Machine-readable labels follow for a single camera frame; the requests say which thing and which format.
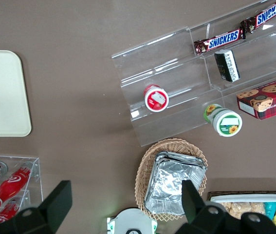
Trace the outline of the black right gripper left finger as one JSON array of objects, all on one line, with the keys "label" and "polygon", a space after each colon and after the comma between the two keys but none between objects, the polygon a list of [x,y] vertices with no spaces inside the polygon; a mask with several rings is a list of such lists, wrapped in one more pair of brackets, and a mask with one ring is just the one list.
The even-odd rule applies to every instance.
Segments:
[{"label": "black right gripper left finger", "polygon": [[16,234],[55,234],[73,205],[72,184],[61,181],[38,207],[27,208],[14,218]]}]

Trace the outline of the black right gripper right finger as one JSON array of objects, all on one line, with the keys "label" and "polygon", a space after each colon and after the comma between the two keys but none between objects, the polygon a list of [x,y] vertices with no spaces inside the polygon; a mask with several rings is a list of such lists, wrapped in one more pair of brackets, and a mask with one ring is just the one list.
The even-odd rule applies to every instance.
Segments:
[{"label": "black right gripper right finger", "polygon": [[178,234],[225,234],[225,211],[216,203],[205,203],[192,181],[182,181],[182,207],[187,219]]}]

